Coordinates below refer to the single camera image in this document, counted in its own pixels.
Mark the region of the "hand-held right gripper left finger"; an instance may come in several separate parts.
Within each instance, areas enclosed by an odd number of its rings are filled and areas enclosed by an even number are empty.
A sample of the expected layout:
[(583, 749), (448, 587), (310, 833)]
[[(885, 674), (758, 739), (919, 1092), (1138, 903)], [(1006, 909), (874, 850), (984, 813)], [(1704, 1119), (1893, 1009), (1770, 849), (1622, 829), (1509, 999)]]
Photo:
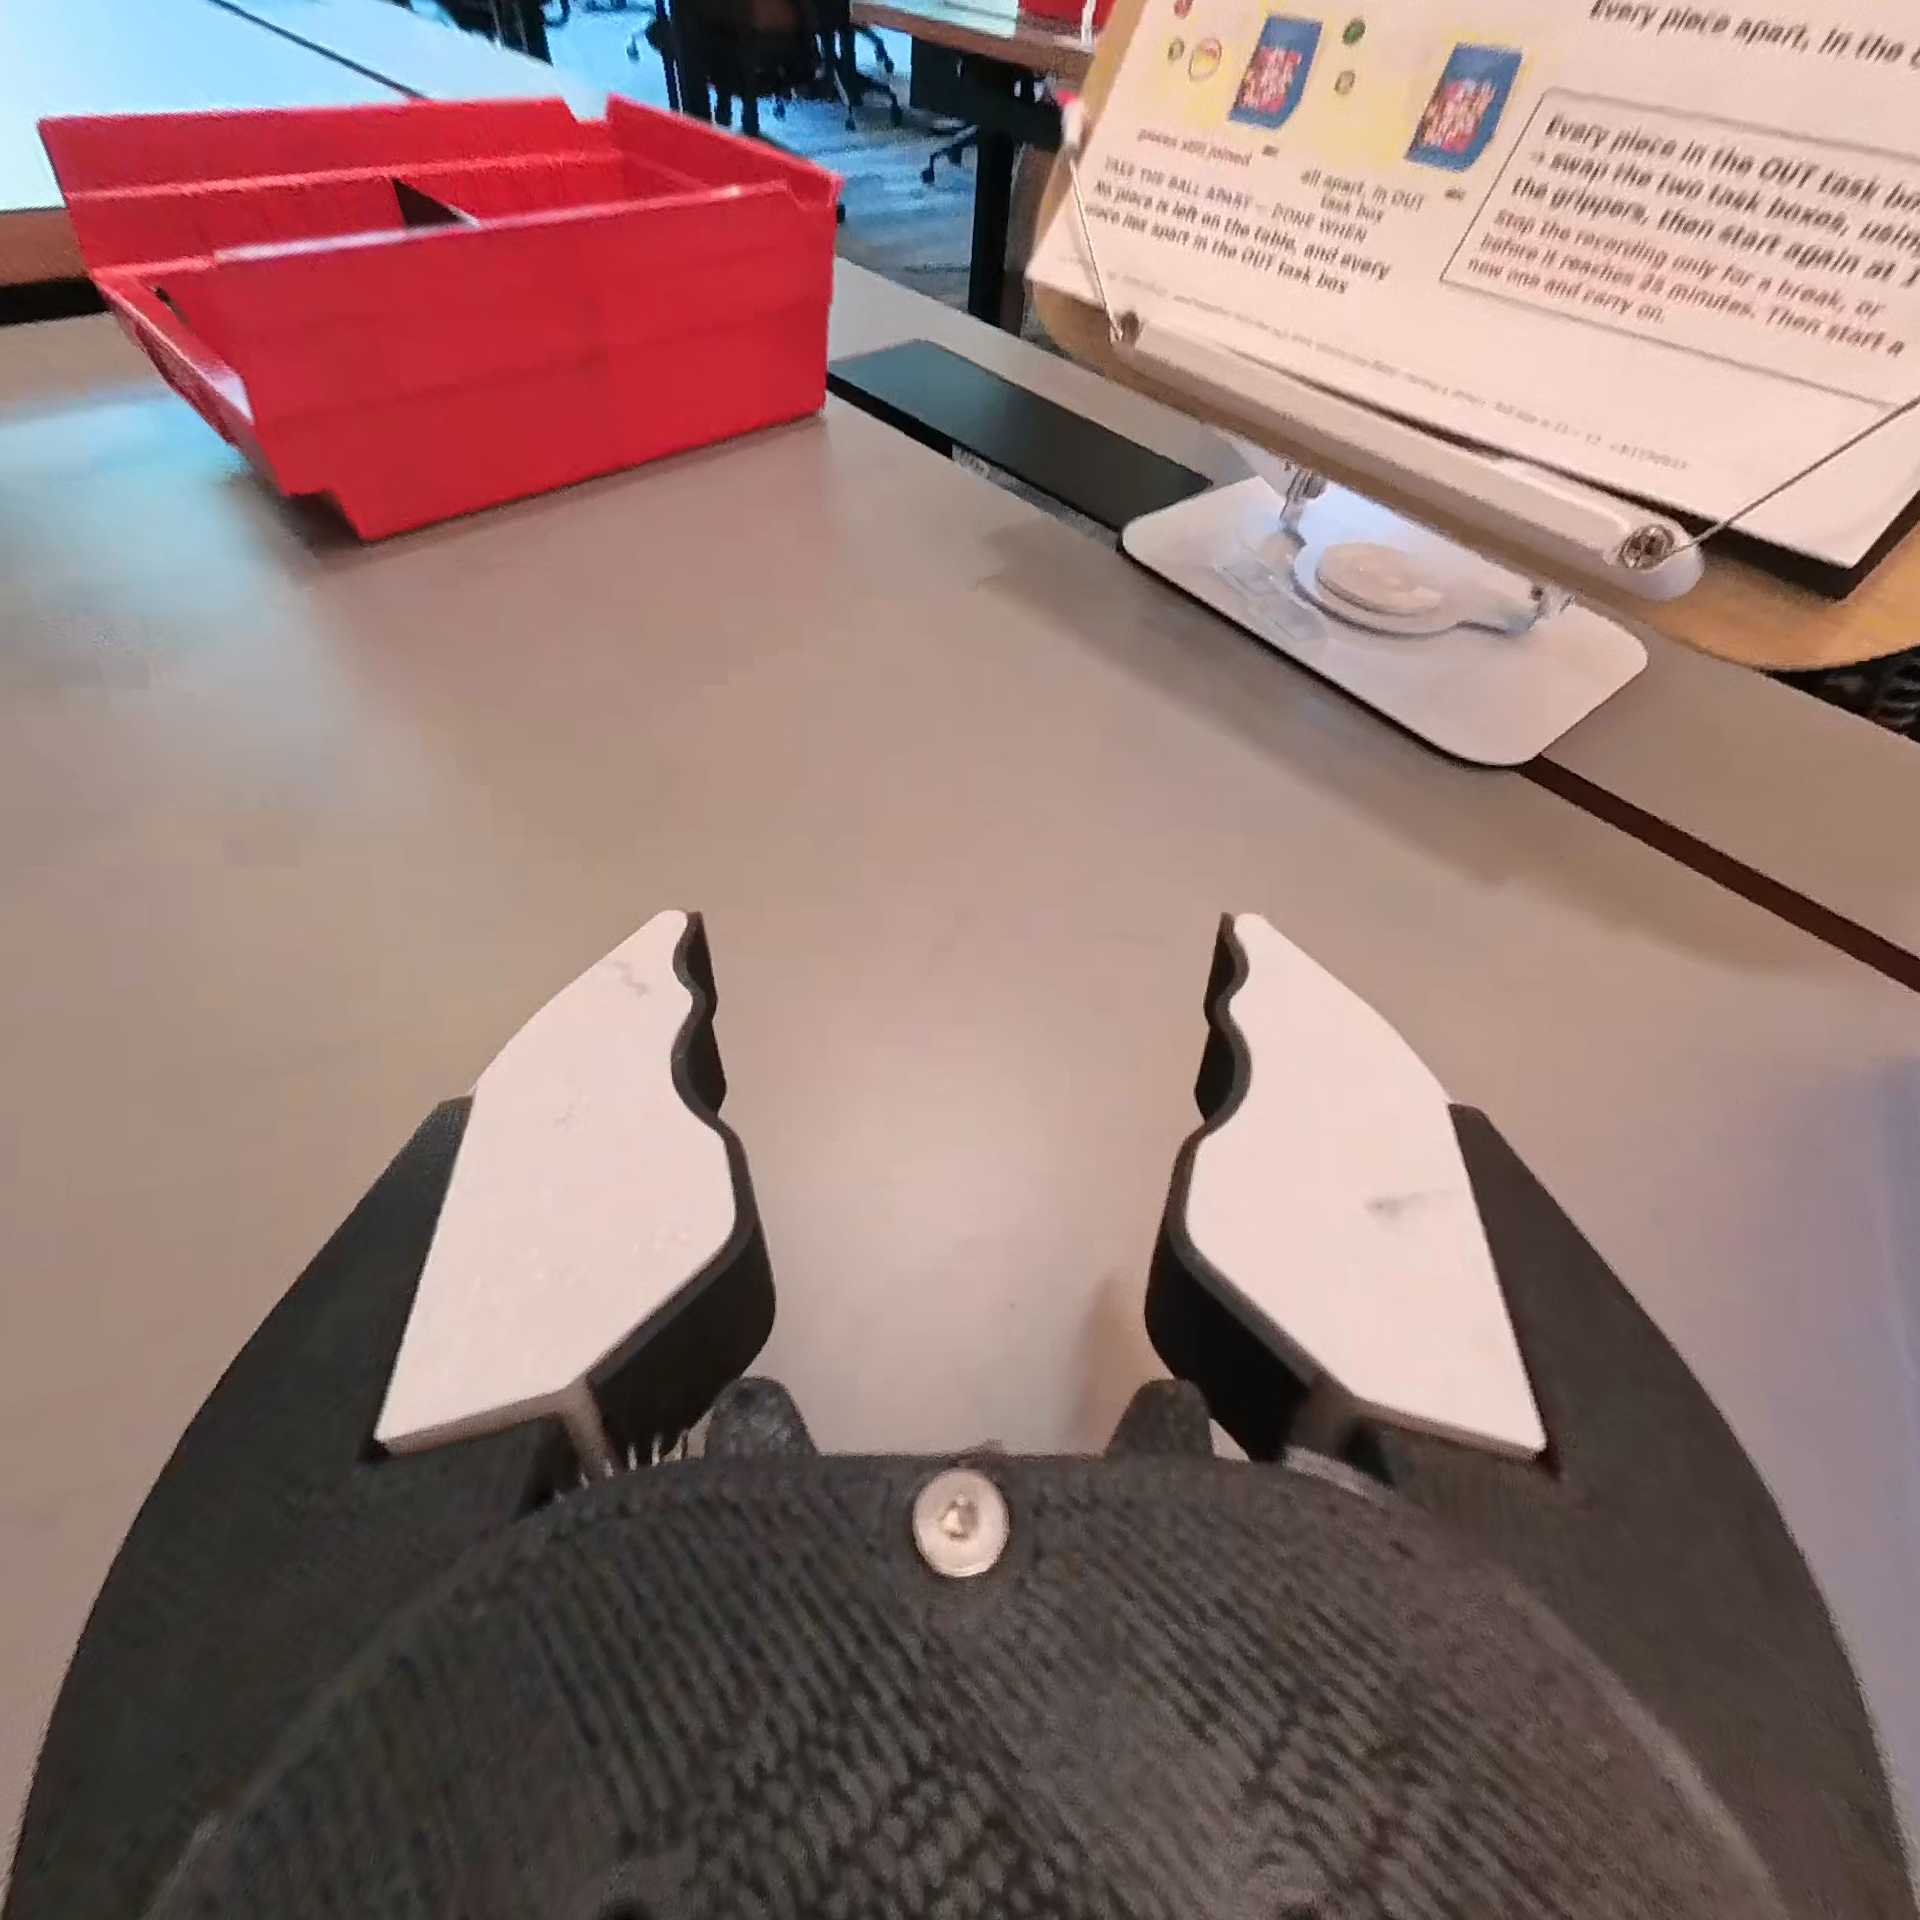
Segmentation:
[(470, 1088), (372, 1443), (554, 1424), (583, 1472), (669, 1452), (776, 1316), (703, 917), (575, 977)]

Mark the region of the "instruction sheet on stand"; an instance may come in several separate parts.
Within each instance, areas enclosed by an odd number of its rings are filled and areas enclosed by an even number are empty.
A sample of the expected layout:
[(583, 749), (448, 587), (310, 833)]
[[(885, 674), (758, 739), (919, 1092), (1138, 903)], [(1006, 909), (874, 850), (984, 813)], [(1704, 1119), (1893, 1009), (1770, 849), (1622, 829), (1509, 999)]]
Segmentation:
[(1121, 553), (1447, 757), (1544, 754), (1644, 671), (1646, 633), (1758, 665), (1910, 643), (1916, 555), (1896, 552), (1916, 516), (1844, 571), (1288, 379), (1274, 417), (1217, 408), (1207, 383), (1121, 348), (1089, 299), (1038, 291), (1033, 256), (1029, 287), (1063, 345), (1222, 428), (1255, 472), (1134, 519)]

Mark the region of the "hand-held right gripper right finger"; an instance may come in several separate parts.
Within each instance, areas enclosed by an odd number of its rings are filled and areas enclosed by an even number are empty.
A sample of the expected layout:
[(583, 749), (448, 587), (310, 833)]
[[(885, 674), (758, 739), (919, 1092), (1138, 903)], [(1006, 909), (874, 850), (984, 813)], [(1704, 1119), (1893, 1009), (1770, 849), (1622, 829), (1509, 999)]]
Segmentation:
[(1256, 913), (1222, 914), (1144, 1284), (1146, 1340), (1255, 1461), (1392, 1432), (1537, 1466), (1550, 1436), (1449, 1092)]

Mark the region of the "red plastic bin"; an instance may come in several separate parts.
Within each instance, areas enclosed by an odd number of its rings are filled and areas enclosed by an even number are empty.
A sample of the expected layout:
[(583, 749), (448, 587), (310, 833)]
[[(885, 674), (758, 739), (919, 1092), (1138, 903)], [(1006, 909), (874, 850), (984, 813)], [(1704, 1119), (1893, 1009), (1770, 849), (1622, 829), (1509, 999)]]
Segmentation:
[(384, 539), (825, 404), (837, 173), (609, 97), (39, 121), (86, 275), (280, 497)]

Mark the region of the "printed instruction sheet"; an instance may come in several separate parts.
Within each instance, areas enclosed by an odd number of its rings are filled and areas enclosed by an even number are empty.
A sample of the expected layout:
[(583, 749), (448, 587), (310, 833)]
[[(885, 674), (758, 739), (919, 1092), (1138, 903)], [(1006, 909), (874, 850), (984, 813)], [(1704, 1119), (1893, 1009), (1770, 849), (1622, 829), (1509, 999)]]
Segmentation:
[(1810, 562), (1916, 516), (1917, 4), (1112, 4), (1038, 291)]

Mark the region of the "black office chair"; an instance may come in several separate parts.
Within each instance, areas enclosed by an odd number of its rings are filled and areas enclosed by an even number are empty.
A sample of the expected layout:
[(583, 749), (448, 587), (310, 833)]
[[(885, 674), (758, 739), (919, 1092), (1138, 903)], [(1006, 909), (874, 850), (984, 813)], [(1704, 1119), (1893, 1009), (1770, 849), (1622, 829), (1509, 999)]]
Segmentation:
[(674, 112), (744, 137), (760, 136), (760, 106), (784, 117), (801, 101), (837, 106), (847, 130), (865, 104), (904, 124), (893, 60), (849, 3), (661, 3), (630, 58), (642, 44), (662, 65)]

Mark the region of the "wooden desk with black legs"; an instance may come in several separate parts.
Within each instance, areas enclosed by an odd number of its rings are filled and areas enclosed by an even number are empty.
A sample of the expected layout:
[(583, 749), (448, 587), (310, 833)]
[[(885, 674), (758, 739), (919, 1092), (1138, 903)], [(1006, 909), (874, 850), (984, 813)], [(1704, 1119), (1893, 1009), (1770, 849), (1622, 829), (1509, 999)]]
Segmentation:
[(966, 314), (1023, 329), (1025, 261), (1040, 227), (1063, 108), (1081, 89), (1110, 4), (858, 3), (858, 28), (913, 45), (909, 98), (976, 132)]

